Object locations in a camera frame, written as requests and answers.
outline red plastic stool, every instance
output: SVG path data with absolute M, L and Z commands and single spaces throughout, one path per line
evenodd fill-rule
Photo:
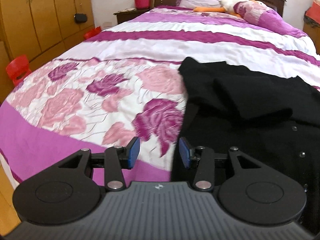
M 7 65 L 5 70 L 15 87 L 31 73 L 26 55 L 15 58 Z
M 83 35 L 83 37 L 85 40 L 87 40 L 87 39 L 90 39 L 90 38 L 94 37 L 95 35 L 99 34 L 100 32 L 102 32 L 101 26 L 96 27 L 96 28 L 88 31 L 85 35 Z

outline wooden floor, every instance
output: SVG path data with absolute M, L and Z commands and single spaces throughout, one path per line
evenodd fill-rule
M 12 204 L 13 188 L 0 164 L 0 235 L 14 229 L 20 220 Z

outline black coat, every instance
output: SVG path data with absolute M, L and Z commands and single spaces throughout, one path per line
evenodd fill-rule
M 318 232 L 320 92 L 300 77 L 280 78 L 226 62 L 186 58 L 179 71 L 188 92 L 180 136 L 218 153 L 237 146 L 296 180 L 307 190 L 301 221 Z M 193 176 L 176 149 L 172 180 L 192 182 Z

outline striped blanket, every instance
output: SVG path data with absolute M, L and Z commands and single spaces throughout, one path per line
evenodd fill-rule
M 126 182 L 168 181 L 186 104 L 177 69 L 188 56 L 298 75 L 320 87 L 320 57 L 306 35 L 280 35 L 226 14 L 154 8 L 82 42 L 16 87 L 0 108 L 0 160 L 20 182 L 78 149 L 103 152 L 139 136 Z M 102 170 L 94 180 L 103 184 Z

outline gray ribbed panel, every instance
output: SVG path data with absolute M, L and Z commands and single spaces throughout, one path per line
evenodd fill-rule
M 186 182 L 133 182 L 111 192 L 87 217 L 67 225 L 21 223 L 8 240 L 311 240 L 296 223 L 259 228 L 226 214 L 209 193 Z

